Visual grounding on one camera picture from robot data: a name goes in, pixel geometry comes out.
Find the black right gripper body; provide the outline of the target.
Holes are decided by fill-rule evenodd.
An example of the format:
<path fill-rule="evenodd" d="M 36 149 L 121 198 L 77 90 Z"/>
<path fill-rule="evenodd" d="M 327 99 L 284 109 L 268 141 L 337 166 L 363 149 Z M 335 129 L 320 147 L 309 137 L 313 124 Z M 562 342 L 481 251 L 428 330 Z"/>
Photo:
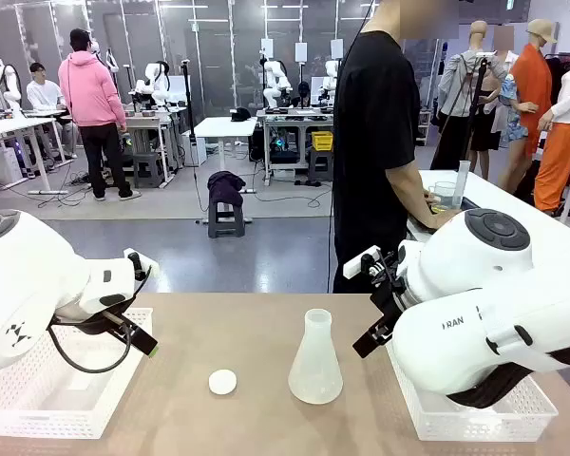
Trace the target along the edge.
<path fill-rule="evenodd" d="M 370 248 L 370 255 L 373 259 L 369 268 L 370 283 L 375 288 L 370 301 L 382 316 L 369 327 L 368 333 L 392 333 L 395 323 L 406 309 L 403 294 L 407 285 L 397 273 L 399 255 L 396 252 L 383 255 L 377 246 Z"/>

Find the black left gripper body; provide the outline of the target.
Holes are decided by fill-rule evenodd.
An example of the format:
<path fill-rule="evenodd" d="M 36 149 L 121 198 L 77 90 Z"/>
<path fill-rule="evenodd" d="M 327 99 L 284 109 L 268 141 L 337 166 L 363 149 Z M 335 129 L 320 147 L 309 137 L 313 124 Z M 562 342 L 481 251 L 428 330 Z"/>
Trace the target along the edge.
<path fill-rule="evenodd" d="M 124 318 L 118 307 L 108 307 L 96 313 L 89 313 L 79 307 L 63 307 L 55 311 L 51 323 L 71 326 L 88 335 L 101 333 L 125 335 Z"/>

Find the person's right hand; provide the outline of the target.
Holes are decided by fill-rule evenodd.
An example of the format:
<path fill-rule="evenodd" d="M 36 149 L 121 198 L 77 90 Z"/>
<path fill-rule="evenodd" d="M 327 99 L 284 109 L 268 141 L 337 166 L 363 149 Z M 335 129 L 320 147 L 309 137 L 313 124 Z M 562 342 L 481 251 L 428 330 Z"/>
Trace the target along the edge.
<path fill-rule="evenodd" d="M 447 209 L 442 212 L 430 214 L 426 222 L 426 227 L 431 230 L 438 230 L 441 227 L 443 227 L 446 223 L 448 223 L 451 219 L 453 219 L 456 215 L 458 215 L 460 212 L 461 212 L 460 209 Z"/>

